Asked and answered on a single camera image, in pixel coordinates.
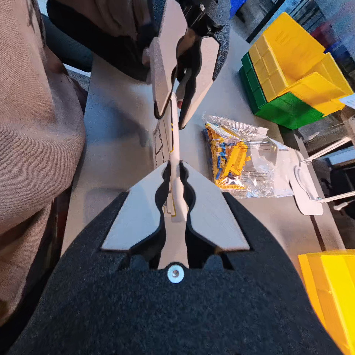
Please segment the grey desk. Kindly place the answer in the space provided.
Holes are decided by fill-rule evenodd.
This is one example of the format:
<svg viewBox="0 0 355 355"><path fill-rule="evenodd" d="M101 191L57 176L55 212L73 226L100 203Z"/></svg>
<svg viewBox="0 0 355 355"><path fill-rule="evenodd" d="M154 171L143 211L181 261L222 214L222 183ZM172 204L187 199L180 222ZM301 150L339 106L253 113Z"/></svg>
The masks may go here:
<svg viewBox="0 0 355 355"><path fill-rule="evenodd" d="M250 44L230 31L227 60L192 119L180 131L180 158L208 177L208 148L202 116L221 116L268 128L280 143L278 126L254 116L241 86L238 71ZM152 88L123 74L93 54L84 125L86 144L73 179L61 256L77 235L121 192L127 191L153 170ZM298 255L344 250L328 205L323 215L300 213L294 197L237 199L275 237L300 273Z"/></svg>

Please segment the large clear plastic bag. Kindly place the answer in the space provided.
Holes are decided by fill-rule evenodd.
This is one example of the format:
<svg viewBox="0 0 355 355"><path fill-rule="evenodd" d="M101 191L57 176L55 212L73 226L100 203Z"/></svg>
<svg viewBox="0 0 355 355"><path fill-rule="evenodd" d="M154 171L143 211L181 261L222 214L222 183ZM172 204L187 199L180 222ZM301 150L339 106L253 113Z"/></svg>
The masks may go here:
<svg viewBox="0 0 355 355"><path fill-rule="evenodd" d="M248 146L248 155L251 160L246 162L242 172L242 182L246 186L244 191L229 191L235 198L259 198L259 197L287 197L292 196L288 168L290 156L288 147L268 137L268 129L250 124L233 121L219 116L203 116L205 139L208 148L210 146L205 132L205 123L212 122L225 125L237 131ZM209 152L209 166L212 173L212 155Z"/></svg>

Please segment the person's left hand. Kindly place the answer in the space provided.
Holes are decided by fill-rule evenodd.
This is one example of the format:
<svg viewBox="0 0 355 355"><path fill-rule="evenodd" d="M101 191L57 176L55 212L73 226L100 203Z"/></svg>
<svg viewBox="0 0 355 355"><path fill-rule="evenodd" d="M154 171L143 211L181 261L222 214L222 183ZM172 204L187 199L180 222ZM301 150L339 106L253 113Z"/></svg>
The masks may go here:
<svg viewBox="0 0 355 355"><path fill-rule="evenodd" d="M188 80L191 77L192 70L191 68L188 68L184 71L182 79L179 81L179 85L176 89L176 100L177 100L177 107L178 109L181 109L182 103L184 100L184 95L185 95L185 88Z"/></svg>

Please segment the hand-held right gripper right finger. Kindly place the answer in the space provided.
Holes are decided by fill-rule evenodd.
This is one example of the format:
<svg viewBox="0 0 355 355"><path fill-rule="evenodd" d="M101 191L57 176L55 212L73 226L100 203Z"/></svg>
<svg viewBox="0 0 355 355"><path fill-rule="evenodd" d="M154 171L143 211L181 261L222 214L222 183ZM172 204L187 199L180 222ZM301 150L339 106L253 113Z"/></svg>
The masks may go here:
<svg viewBox="0 0 355 355"><path fill-rule="evenodd" d="M233 269L229 252L249 251L228 202L210 180L180 161L180 180L188 211L185 244L190 269Z"/></svg>

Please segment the person's left forearm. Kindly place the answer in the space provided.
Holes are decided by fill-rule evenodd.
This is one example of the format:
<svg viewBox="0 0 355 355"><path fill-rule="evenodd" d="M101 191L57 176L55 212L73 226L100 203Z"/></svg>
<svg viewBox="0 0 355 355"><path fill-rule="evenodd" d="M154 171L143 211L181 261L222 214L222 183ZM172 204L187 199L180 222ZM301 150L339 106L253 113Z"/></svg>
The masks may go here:
<svg viewBox="0 0 355 355"><path fill-rule="evenodd" d="M114 37L137 39L139 29L152 23L146 0L59 0Z"/></svg>

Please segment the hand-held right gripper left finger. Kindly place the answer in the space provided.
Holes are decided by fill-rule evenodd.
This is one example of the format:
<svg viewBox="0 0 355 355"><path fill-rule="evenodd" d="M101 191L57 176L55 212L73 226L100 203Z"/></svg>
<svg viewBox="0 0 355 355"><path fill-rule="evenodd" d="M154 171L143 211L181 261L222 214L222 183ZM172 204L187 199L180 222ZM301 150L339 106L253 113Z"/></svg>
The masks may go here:
<svg viewBox="0 0 355 355"><path fill-rule="evenodd" d="M170 161L133 185L101 246L102 251L140 255L157 269L166 242L163 214L171 178Z"/></svg>

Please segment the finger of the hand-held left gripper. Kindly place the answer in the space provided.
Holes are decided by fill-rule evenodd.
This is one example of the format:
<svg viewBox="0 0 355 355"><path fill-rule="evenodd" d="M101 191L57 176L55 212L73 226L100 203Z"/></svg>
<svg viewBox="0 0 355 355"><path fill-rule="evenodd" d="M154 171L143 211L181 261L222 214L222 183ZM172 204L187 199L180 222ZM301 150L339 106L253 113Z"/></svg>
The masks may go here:
<svg viewBox="0 0 355 355"><path fill-rule="evenodd" d="M202 37L191 48L192 67L185 84L184 99L180 110L180 130L184 129L190 121L213 84L219 47L219 43L213 37Z"/></svg>
<svg viewBox="0 0 355 355"><path fill-rule="evenodd" d="M148 1L154 37L149 45L154 115L161 119L175 82L177 48L187 30L180 4L175 0Z"/></svg>

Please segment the wooden book stand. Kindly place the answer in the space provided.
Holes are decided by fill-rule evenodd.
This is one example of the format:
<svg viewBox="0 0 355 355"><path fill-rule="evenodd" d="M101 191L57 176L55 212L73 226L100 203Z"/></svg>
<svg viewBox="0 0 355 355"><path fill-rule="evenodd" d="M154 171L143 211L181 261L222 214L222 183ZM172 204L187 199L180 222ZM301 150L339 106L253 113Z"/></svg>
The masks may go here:
<svg viewBox="0 0 355 355"><path fill-rule="evenodd" d="M289 182L297 207L303 215L322 215L323 204L354 197L354 191L328 198L320 197L308 168L313 160L325 156L327 153L330 153L350 141L351 138L346 136L308 158L304 158L299 151L290 147L288 148L290 156L290 169L288 172Z"/></svg>

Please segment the white sticker sheet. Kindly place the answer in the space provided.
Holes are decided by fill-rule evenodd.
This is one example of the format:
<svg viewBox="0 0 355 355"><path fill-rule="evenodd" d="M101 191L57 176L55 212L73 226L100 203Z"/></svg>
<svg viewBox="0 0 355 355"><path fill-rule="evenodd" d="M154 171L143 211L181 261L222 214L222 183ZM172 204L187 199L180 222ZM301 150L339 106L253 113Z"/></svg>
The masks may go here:
<svg viewBox="0 0 355 355"><path fill-rule="evenodd" d="M180 140L178 107L174 93L168 102L164 116L158 120L153 131L153 164L156 169L170 162L171 174L168 197L162 211L165 219L166 242L162 249L158 269L172 263L189 267L185 231L188 206L184 200L184 187L180 180Z"/></svg>

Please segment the yellow plastic bin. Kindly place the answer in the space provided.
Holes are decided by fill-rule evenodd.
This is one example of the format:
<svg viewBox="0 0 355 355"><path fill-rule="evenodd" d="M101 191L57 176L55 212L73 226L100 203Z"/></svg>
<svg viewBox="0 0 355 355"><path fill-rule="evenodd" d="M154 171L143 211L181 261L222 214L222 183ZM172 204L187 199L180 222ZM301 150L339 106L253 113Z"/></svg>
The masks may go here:
<svg viewBox="0 0 355 355"><path fill-rule="evenodd" d="M325 54L325 48L285 12L272 22L254 44L268 45L278 52L298 50L302 53L314 51Z"/></svg>
<svg viewBox="0 0 355 355"><path fill-rule="evenodd" d="M278 52L254 44L249 56L267 102L292 93L326 116L341 110L340 99L353 93L330 53Z"/></svg>
<svg viewBox="0 0 355 355"><path fill-rule="evenodd" d="M347 355L355 354L355 250L298 255L306 292L320 322Z"/></svg>

